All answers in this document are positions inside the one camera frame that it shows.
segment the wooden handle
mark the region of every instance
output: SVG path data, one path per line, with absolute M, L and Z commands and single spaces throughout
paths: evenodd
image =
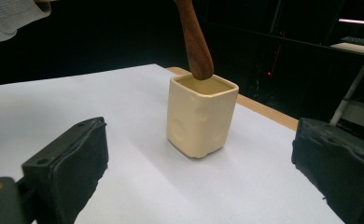
M 190 72 L 198 80 L 208 79 L 214 74 L 214 64 L 197 21 L 192 0 L 175 2 L 181 18 Z

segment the keyboard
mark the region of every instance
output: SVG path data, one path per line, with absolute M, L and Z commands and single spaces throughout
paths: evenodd
M 364 39 L 363 38 L 347 36 L 347 37 L 342 38 L 341 40 L 342 40 L 342 42 L 345 42 L 345 43 L 364 46 Z

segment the square ceramic cup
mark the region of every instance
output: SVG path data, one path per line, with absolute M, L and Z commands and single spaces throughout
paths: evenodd
M 168 96 L 167 137 L 185 155 L 202 158 L 223 147 L 231 126 L 238 86 L 213 75 L 172 77 Z

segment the wooden table edge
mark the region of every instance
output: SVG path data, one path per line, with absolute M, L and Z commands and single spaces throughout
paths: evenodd
M 168 67 L 167 70 L 179 76 L 190 74 L 189 71 L 179 67 Z M 259 113 L 262 116 L 271 119 L 281 125 L 284 125 L 285 127 L 289 128 L 292 131 L 296 132 L 296 130 L 298 129 L 299 121 L 297 119 L 294 119 L 266 105 L 251 100 L 248 97 L 245 97 L 241 94 L 238 94 L 237 96 L 237 104 L 242 105 L 248 109 L 251 109 L 252 111 Z

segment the wooden spoon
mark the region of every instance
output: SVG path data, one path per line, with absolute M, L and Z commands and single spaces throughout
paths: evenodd
M 214 64 L 197 21 L 192 0 L 174 1 L 181 18 L 190 72 L 198 80 L 208 79 L 214 74 Z

